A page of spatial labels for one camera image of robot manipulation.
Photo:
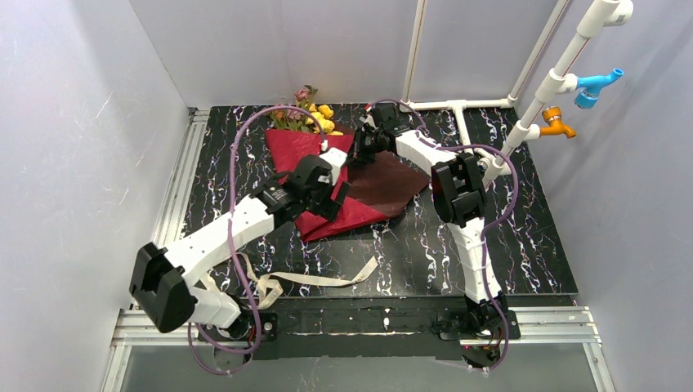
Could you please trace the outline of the beige ribbon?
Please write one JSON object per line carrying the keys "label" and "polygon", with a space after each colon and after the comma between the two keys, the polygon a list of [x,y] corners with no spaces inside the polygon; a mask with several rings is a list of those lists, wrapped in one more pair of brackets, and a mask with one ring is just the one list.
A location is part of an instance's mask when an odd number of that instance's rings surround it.
{"label": "beige ribbon", "polygon": [[280,280],[286,280],[292,283],[299,283],[307,286],[317,287],[337,287],[344,288],[354,286],[365,281],[378,266],[378,261],[375,257],[371,257],[358,274],[351,279],[343,278],[327,278],[322,276],[314,276],[308,274],[295,274],[288,272],[271,272],[263,274],[258,278],[251,266],[251,262],[245,253],[239,252],[240,256],[245,261],[247,268],[248,279],[254,282],[257,286],[257,308],[259,310],[267,310],[270,308],[283,294],[284,290],[281,287]]}

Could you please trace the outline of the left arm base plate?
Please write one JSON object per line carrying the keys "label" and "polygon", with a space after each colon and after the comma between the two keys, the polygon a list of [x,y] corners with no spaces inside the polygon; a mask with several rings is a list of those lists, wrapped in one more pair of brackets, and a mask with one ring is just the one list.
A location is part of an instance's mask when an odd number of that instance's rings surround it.
{"label": "left arm base plate", "polygon": [[251,310],[241,310],[240,316],[227,328],[203,324],[202,330],[215,341],[245,342],[252,345],[258,337],[261,341],[275,341],[278,336],[278,315],[260,311],[260,323],[256,324]]}

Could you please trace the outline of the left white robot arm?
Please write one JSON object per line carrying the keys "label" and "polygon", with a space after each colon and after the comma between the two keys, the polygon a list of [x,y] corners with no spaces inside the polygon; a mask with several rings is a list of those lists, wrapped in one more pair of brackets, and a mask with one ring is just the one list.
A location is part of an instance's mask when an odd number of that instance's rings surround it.
{"label": "left white robot arm", "polygon": [[142,246],[128,290],[161,333],[186,323],[228,328],[241,315],[230,295],[198,287],[235,251],[310,212],[333,221],[350,186],[339,176],[347,153],[331,148],[301,158],[292,171],[266,178],[231,209],[194,233],[157,247]]}

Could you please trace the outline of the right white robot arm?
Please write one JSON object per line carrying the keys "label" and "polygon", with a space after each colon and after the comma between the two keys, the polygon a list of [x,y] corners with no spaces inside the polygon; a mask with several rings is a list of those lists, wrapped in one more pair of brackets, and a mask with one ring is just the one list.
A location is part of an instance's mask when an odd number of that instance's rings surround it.
{"label": "right white robot arm", "polygon": [[428,172],[436,213],[448,225],[458,248],[466,298],[473,304],[497,301],[501,288],[481,235],[487,195],[477,157],[463,148],[443,147],[404,124],[393,106],[373,104],[360,118],[348,162],[372,163],[381,152],[393,153]]}

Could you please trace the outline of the pink fake flower bunch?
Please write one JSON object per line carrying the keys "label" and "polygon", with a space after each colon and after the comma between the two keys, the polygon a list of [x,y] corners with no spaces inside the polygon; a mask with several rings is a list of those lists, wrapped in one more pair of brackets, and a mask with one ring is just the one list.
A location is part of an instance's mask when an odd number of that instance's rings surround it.
{"label": "pink fake flower bunch", "polygon": [[[315,105],[315,95],[318,89],[311,85],[304,85],[294,94],[294,107],[300,108],[309,114],[318,115],[320,118],[317,106]],[[276,129],[299,131],[303,133],[312,133],[315,130],[315,121],[307,114],[297,111],[296,109],[278,109],[270,112],[269,117]]]}

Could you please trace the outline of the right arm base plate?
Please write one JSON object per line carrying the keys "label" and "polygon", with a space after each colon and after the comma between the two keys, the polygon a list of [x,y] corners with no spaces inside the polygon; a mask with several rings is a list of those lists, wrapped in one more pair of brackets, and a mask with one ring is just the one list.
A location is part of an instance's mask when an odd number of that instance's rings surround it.
{"label": "right arm base plate", "polygon": [[434,333],[443,341],[458,341],[468,367],[490,370],[503,357],[505,345],[521,338],[516,314],[508,311],[500,316],[496,310],[489,315],[467,311],[443,312],[436,316]]}

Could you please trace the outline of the yellow fake flower bunch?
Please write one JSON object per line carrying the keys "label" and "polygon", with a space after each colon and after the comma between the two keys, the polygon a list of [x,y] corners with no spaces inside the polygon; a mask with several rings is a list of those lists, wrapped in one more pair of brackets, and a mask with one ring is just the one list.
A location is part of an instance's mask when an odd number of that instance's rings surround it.
{"label": "yellow fake flower bunch", "polygon": [[[328,105],[316,106],[312,104],[308,111],[311,113],[313,118],[318,120],[318,124],[323,130],[323,133],[328,136],[343,136],[343,132],[337,131],[336,124],[333,121],[334,112],[332,108]],[[313,133],[320,133],[320,129],[315,125],[313,118],[306,118],[305,125],[308,126],[309,131]]]}

